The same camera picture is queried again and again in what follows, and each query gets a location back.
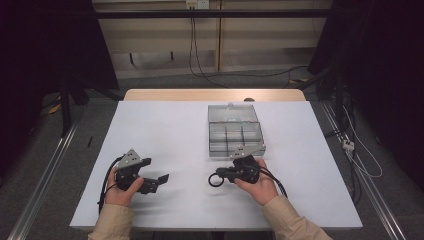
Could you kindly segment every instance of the wire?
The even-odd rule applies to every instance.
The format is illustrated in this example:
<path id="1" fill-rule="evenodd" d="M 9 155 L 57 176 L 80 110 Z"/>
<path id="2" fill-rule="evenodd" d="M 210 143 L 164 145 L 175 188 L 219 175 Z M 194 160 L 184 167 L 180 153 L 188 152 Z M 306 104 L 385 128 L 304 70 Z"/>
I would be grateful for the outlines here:
<path id="1" fill-rule="evenodd" d="M 355 131 L 355 129 L 354 129 L 354 127 L 353 127 L 353 124 L 352 124 L 352 121 L 351 121 L 351 119 L 350 119 L 350 117 L 349 117 L 349 114 L 348 114 L 348 112 L 347 112 L 347 109 L 346 109 L 346 107 L 344 107 L 343 106 L 343 109 L 345 110 L 345 112 L 346 112 L 346 116 L 347 116 L 347 119 L 348 119 L 348 121 L 349 121 L 349 124 L 350 124 L 350 126 L 351 126 L 351 128 L 352 128 L 352 131 L 353 131 L 353 134 L 354 134 L 354 136 L 356 137 L 356 139 L 358 140 L 358 142 L 362 145 L 362 147 L 364 147 L 364 149 L 370 154 L 370 156 L 374 159 L 374 161 L 375 161 L 375 163 L 377 164 L 377 166 L 378 166 L 378 168 L 380 169 L 380 173 L 378 174 L 378 175 L 372 175 L 372 174 L 369 174 L 368 173 L 368 171 L 365 169 L 365 168 L 362 168 L 362 167 L 360 167 L 359 166 L 359 164 L 355 161 L 355 159 L 354 159 L 354 155 L 353 155 L 353 153 L 352 153 L 352 151 L 349 151 L 349 150 L 346 150 L 346 155 L 348 156 L 348 158 L 349 158 L 349 160 L 351 161 L 351 162 L 353 162 L 357 167 L 358 167 L 358 169 L 361 171 L 361 172 L 363 172 L 365 175 L 367 175 L 368 177 L 373 177 L 373 178 L 378 178 L 378 177 L 381 177 L 382 175 L 383 175 L 383 169 L 381 168 L 381 166 L 380 166 L 380 164 L 378 163 L 378 161 L 377 161 L 377 159 L 374 157 L 374 155 L 368 150 L 368 148 L 362 143 L 362 141 L 361 141 L 361 139 L 359 139 L 359 137 L 358 137 L 358 134 L 356 134 L 356 131 Z"/>
<path id="2" fill-rule="evenodd" d="M 312 0 L 312 10 L 315 10 L 315 0 Z M 314 17 L 312 17 L 312 27 L 314 28 L 315 37 L 317 37 L 317 39 L 319 39 L 317 30 L 315 28 L 315 18 Z"/>
<path id="3" fill-rule="evenodd" d="M 121 160 L 122 158 L 123 158 L 123 156 L 122 156 L 122 157 L 119 157 L 119 158 L 117 158 L 117 159 L 115 159 L 115 161 L 113 161 L 113 163 L 110 165 L 109 169 L 107 170 L 107 173 L 106 173 L 106 176 L 105 176 L 105 180 L 103 181 L 102 191 L 101 191 L 101 193 L 100 193 L 100 199 L 99 199 L 99 202 L 97 203 L 97 204 L 99 205 L 99 214 L 100 214 L 100 211 L 102 211 L 103 205 L 104 205 L 104 203 L 105 203 L 105 197 L 106 197 L 106 193 L 107 193 L 107 191 L 109 191 L 109 189 L 111 189 L 112 187 L 114 187 L 114 186 L 116 185 L 116 184 L 114 184 L 114 185 L 110 186 L 110 187 L 109 187 L 109 188 L 105 191 L 106 184 L 107 184 L 107 179 L 108 179 L 108 177 L 109 177 L 109 174 L 110 174 L 110 172 L 112 171 L 113 166 L 115 166 L 115 164 L 116 164 L 117 162 L 119 162 L 119 160 Z"/>
<path id="4" fill-rule="evenodd" d="M 352 201 L 353 201 L 353 204 L 356 206 L 359 203 L 359 201 L 361 200 L 362 188 L 361 188 L 361 183 L 359 182 L 359 177 L 358 177 L 357 173 L 355 172 L 355 168 L 354 168 L 353 163 L 350 164 L 350 169 L 351 169 L 351 179 L 352 179 L 352 185 L 353 185 Z"/>
<path id="5" fill-rule="evenodd" d="M 223 87 L 223 88 L 228 88 L 224 85 L 218 84 L 218 83 L 214 83 L 211 80 L 208 79 L 208 77 L 203 73 L 202 67 L 200 66 L 200 61 L 199 61 L 199 55 L 197 53 L 197 40 L 196 40 L 196 21 L 194 20 L 194 18 L 191 18 L 191 44 L 190 44 L 190 57 L 189 57 L 189 66 L 190 66 L 190 71 L 191 73 L 193 73 L 193 75 L 199 77 L 199 75 L 196 75 L 193 71 L 193 68 L 191 66 L 191 53 L 193 51 L 193 40 L 194 40 L 194 46 L 195 46 L 195 50 L 196 50 L 196 59 L 197 59 L 197 65 L 199 67 L 200 72 L 202 73 L 202 75 L 200 77 L 203 77 L 206 79 L 206 81 L 208 81 L 209 83 L 218 86 L 218 87 Z"/>
<path id="6" fill-rule="evenodd" d="M 366 17 L 366 19 L 365 19 L 364 27 L 362 28 L 362 31 L 361 31 L 361 33 L 359 34 L 359 35 L 360 35 L 360 37 L 358 38 L 358 39 L 359 39 L 359 41 L 358 41 L 358 46 L 360 46 L 360 44 L 362 43 L 362 40 L 364 39 L 364 35 L 365 35 L 366 30 L 367 30 L 367 26 L 368 26 L 369 18 L 370 18 L 370 16 L 371 16 L 372 8 L 373 8 L 373 6 L 374 6 L 374 2 L 375 2 L 375 0 L 373 0 L 373 1 L 371 2 L 371 6 L 370 6 L 370 7 L 369 7 L 369 9 L 368 9 L 368 13 L 367 13 L 367 17 Z"/>
<path id="7" fill-rule="evenodd" d="M 266 176 L 268 176 L 269 178 L 271 178 L 272 180 L 274 180 L 277 183 L 278 188 L 280 188 L 280 192 L 282 194 L 284 194 L 284 196 L 286 196 L 286 198 L 288 198 L 286 189 L 284 188 L 283 184 L 280 182 L 280 180 L 278 180 L 276 177 L 274 177 L 274 175 L 271 173 L 271 171 L 269 171 L 267 168 L 264 168 L 262 166 L 259 166 L 259 169 L 255 168 L 255 167 L 250 167 L 250 166 L 245 166 L 245 167 L 249 168 L 249 169 L 253 169 L 255 171 L 259 171 L 260 173 L 263 173 Z"/>
<path id="8" fill-rule="evenodd" d="M 193 42 L 194 42 L 194 48 L 195 48 L 197 65 L 199 67 L 199 70 L 200 70 L 201 75 L 195 73 L 193 71 L 193 67 L 191 65 L 191 56 L 192 56 L 192 52 L 193 52 Z M 202 67 L 200 65 L 200 61 L 199 61 L 198 48 L 197 48 L 197 37 L 196 37 L 196 21 L 194 20 L 194 18 L 191 19 L 191 44 L 190 44 L 189 66 L 190 66 L 190 71 L 191 71 L 191 73 L 194 76 L 205 78 L 208 82 L 210 82 L 210 83 L 212 83 L 212 84 L 214 84 L 216 86 L 223 87 L 223 88 L 228 88 L 228 87 L 227 86 L 224 86 L 224 85 L 221 85 L 221 84 L 218 84 L 218 83 L 214 83 L 214 82 L 210 81 L 210 79 L 208 79 L 208 78 L 211 78 L 211 77 L 221 77 L 221 76 L 239 76 L 239 77 L 259 77 L 259 78 L 262 78 L 262 77 L 273 77 L 273 76 L 278 76 L 278 75 L 283 75 L 285 73 L 288 73 L 289 74 L 289 79 L 287 81 L 287 84 L 283 87 L 283 88 L 286 88 L 287 85 L 290 83 L 290 72 L 291 71 L 294 71 L 294 70 L 300 69 L 300 68 L 307 68 L 308 67 L 308 66 L 304 66 L 304 65 L 302 65 L 302 66 L 295 66 L 295 67 L 290 68 L 289 70 L 285 70 L 285 71 L 282 71 L 282 72 L 271 73 L 271 74 L 263 74 L 263 75 L 262 74 L 258 74 L 258 75 L 256 75 L 256 74 L 239 74 L 239 73 L 219 73 L 219 74 L 206 75 L 203 72 Z"/>
<path id="9" fill-rule="evenodd" d="M 351 100 L 351 96 L 349 94 L 348 94 L 348 99 L 349 99 L 349 101 L 347 103 L 348 109 L 349 109 L 348 115 L 351 116 L 351 118 L 353 119 L 353 125 L 355 125 L 355 115 L 353 114 L 353 101 Z M 339 135 L 341 133 L 344 133 L 346 130 L 348 130 L 349 126 L 350 125 L 349 125 L 348 121 L 345 118 L 343 118 L 342 126 L 336 125 L 337 129 L 332 130 L 332 131 L 324 134 L 324 137 L 328 138 L 328 137 L 331 137 L 331 136 L 334 136 L 334 135 Z"/>

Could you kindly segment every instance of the handheld controller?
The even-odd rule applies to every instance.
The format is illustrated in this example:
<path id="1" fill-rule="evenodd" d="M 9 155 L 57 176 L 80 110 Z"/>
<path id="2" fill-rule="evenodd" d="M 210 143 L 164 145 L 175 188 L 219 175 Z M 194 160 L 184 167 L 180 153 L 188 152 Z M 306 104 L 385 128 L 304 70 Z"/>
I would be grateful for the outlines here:
<path id="1" fill-rule="evenodd" d="M 236 151 L 230 155 L 233 159 L 234 166 L 228 168 L 217 168 L 215 173 L 209 176 L 209 185 L 212 187 L 219 187 L 224 183 L 224 179 L 234 183 L 236 178 L 239 178 L 248 183 L 256 183 L 259 180 L 260 166 L 255 158 L 251 155 L 259 150 L 264 150 L 265 145 L 258 146 L 240 146 Z M 218 184 L 213 184 L 211 178 L 218 176 L 222 180 Z"/>
<path id="2" fill-rule="evenodd" d="M 131 149 L 119 160 L 116 168 L 118 169 L 115 181 L 119 189 L 127 190 L 131 184 L 139 177 L 140 168 L 150 165 L 151 158 L 141 157 Z M 141 194 L 155 193 L 159 187 L 168 182 L 169 174 L 166 174 L 158 179 L 144 178 L 143 185 L 137 192 Z"/>

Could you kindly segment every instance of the hand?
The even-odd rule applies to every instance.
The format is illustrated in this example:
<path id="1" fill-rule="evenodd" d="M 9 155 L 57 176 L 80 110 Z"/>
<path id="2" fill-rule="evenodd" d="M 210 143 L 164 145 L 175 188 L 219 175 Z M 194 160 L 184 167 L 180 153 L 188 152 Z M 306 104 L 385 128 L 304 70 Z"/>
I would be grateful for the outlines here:
<path id="1" fill-rule="evenodd" d="M 263 159 L 258 160 L 259 166 L 267 168 L 266 163 Z M 255 184 L 245 182 L 241 179 L 236 178 L 234 182 L 241 189 L 248 192 L 257 203 L 265 205 L 273 198 L 278 196 L 277 188 L 275 187 L 274 180 L 266 176 L 263 173 L 259 174 L 259 180 Z"/>
<path id="2" fill-rule="evenodd" d="M 116 168 L 113 168 L 112 171 L 110 171 L 108 180 L 107 180 L 107 191 L 105 203 L 106 204 L 113 204 L 113 205 L 119 205 L 128 207 L 130 206 L 131 199 L 134 196 L 134 194 L 140 189 L 141 185 L 143 185 L 144 178 L 139 177 L 137 178 L 131 186 L 127 189 L 127 191 L 123 191 L 116 186 L 115 181 L 115 174 L 117 172 Z"/>

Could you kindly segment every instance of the person's left hand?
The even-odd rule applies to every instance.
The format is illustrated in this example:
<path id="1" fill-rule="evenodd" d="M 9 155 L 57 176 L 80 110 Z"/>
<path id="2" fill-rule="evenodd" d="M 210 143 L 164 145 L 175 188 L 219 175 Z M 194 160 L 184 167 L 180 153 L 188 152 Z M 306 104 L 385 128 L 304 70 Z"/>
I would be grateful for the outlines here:
<path id="1" fill-rule="evenodd" d="M 139 177 L 137 178 L 131 186 L 127 189 L 127 191 L 123 191 L 118 188 L 115 181 L 115 174 L 117 172 L 116 168 L 113 168 L 112 171 L 110 171 L 108 180 L 107 180 L 107 191 L 105 203 L 106 204 L 113 204 L 113 205 L 119 205 L 128 207 L 130 206 L 131 199 L 134 196 L 134 194 L 140 189 L 141 185 L 143 185 L 144 178 Z"/>

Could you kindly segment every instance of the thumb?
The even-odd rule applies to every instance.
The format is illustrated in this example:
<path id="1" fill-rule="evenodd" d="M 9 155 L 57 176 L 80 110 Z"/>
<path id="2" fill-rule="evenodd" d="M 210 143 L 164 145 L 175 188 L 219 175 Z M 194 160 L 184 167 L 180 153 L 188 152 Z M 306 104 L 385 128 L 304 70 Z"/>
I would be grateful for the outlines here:
<path id="1" fill-rule="evenodd" d="M 131 194 L 131 196 L 133 196 L 138 189 L 140 189 L 141 185 L 143 185 L 144 183 L 144 178 L 142 177 L 138 177 L 132 184 L 131 186 L 128 188 L 128 190 L 126 191 L 127 193 Z"/>

